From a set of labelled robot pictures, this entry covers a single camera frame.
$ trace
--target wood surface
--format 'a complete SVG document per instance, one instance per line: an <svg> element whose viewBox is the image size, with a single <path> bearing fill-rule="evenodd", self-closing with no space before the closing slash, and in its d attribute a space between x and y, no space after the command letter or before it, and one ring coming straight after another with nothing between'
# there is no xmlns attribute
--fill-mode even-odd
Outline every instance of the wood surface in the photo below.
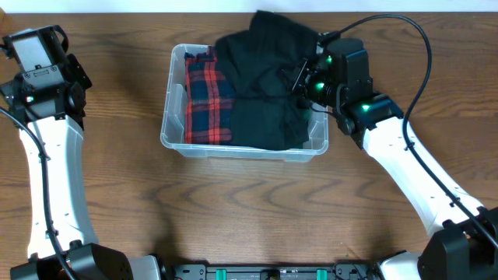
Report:
<svg viewBox="0 0 498 280"><path fill-rule="evenodd" d="M318 31L369 14L288 16ZM487 207L498 205L498 17L413 13L433 47L433 74L412 126L433 156ZM421 251L423 224L394 181L330 121L309 163L186 159L160 129L170 53L248 28L251 14L6 15L1 35L59 24L93 82L83 174L100 243L140 257L212 264L329 263ZM347 33L364 40L376 89L404 110L426 69L423 41L386 19ZM0 64L0 82L19 69ZM18 132L0 117L0 278L26 262L29 174Z"/></svg>

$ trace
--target white wall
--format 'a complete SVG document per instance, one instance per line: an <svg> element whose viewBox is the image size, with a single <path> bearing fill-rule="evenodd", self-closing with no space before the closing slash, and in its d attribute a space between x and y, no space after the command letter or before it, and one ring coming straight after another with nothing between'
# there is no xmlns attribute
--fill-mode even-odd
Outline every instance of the white wall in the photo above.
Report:
<svg viewBox="0 0 498 280"><path fill-rule="evenodd" d="M0 0L5 12L498 12L498 0Z"/></svg>

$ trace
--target black garment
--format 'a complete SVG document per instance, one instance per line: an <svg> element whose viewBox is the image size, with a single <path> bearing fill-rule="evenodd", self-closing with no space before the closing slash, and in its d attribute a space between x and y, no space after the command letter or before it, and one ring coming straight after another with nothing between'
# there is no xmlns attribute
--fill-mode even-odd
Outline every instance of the black garment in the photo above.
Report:
<svg viewBox="0 0 498 280"><path fill-rule="evenodd" d="M216 42L218 64L236 92L232 145L295 148L308 140L307 121L281 76L316 55L318 34L283 16L257 12L249 30Z"/></svg>

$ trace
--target plaid cloth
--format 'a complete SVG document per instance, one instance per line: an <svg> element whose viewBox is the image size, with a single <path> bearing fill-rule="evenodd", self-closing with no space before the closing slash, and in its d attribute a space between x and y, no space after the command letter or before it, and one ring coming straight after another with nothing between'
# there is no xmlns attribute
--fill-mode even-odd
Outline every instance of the plaid cloth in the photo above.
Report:
<svg viewBox="0 0 498 280"><path fill-rule="evenodd" d="M184 58L188 95L185 143L229 145L235 92L218 68L214 47L197 56L186 53Z"/></svg>

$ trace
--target black cloth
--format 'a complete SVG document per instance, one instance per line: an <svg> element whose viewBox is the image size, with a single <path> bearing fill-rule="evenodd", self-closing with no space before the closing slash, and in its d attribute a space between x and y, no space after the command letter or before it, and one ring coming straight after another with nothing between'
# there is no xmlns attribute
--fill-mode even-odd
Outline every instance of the black cloth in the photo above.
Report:
<svg viewBox="0 0 498 280"><path fill-rule="evenodd" d="M236 92L232 145L296 148L308 140L307 120L281 70L316 55L318 34L271 12L257 12L249 30L216 42L218 64Z"/></svg>

